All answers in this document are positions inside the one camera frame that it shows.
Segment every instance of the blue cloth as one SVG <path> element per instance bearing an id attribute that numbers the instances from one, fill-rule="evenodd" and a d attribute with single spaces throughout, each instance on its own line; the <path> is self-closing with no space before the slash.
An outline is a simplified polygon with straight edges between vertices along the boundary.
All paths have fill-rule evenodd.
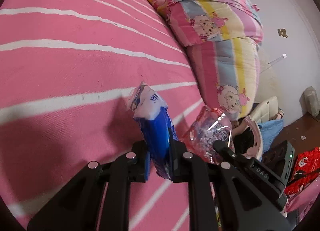
<path id="1" fill-rule="evenodd" d="M 262 141 L 263 141 L 262 153 L 265 153 L 267 150 L 270 149 L 270 146 L 273 140 L 281 132 L 283 125 L 284 125 L 283 119 L 271 120 L 265 123 L 258 124 L 260 128 L 261 136 L 262 136 Z"/>

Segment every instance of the silver screw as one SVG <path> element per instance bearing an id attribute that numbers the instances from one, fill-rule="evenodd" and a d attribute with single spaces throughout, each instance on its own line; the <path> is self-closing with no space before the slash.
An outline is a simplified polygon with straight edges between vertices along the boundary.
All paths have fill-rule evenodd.
<path id="1" fill-rule="evenodd" d="M 95 168 L 98 167 L 98 163 L 95 162 L 95 161 L 89 162 L 88 167 L 89 167 L 90 169 L 95 169 Z"/>
<path id="2" fill-rule="evenodd" d="M 128 159 L 134 159 L 136 157 L 136 154 L 134 152 L 128 152 L 125 156 Z"/>
<path id="3" fill-rule="evenodd" d="M 182 154 L 182 156 L 185 158 L 185 159 L 191 159 L 193 157 L 193 154 L 190 153 L 190 152 L 185 152 Z"/>
<path id="4" fill-rule="evenodd" d="M 226 170 L 230 169 L 230 167 L 231 167 L 229 162 L 221 162 L 220 166 L 221 166 L 221 168 L 226 169 Z"/>

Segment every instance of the clear plastic bag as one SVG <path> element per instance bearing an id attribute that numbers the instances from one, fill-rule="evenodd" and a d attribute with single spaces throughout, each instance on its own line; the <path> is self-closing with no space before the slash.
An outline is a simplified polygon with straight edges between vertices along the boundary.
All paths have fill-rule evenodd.
<path id="1" fill-rule="evenodd" d="M 180 140 L 185 143 L 188 151 L 200 156 L 205 162 L 219 164 L 222 157 L 213 149 L 212 143 L 222 140 L 234 152 L 231 130 L 231 122 L 223 110 L 204 106 Z"/>

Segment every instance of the white and blue plastic package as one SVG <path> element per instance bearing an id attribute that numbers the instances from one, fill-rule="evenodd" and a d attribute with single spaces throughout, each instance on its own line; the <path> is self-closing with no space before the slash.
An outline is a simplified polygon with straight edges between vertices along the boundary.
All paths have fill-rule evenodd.
<path id="1" fill-rule="evenodd" d="M 171 128 L 174 139 L 177 140 L 177 136 L 167 113 L 167 103 L 146 83 L 141 82 L 131 95 L 129 105 L 134 111 L 133 119 L 140 125 L 157 174 L 170 179 L 168 128 Z"/>

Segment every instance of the pink striped bedsheet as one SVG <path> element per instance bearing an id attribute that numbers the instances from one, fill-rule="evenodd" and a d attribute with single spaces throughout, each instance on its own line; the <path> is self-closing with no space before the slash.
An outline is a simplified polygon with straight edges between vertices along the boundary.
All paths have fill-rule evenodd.
<path id="1" fill-rule="evenodd" d="M 0 28 L 0 194 L 24 227 L 86 163 L 142 139 L 126 112 L 141 81 L 166 100 L 179 136 L 203 105 L 147 0 L 5 0 Z M 132 184 L 129 215 L 132 231 L 188 230 L 187 186 L 152 168 Z"/>

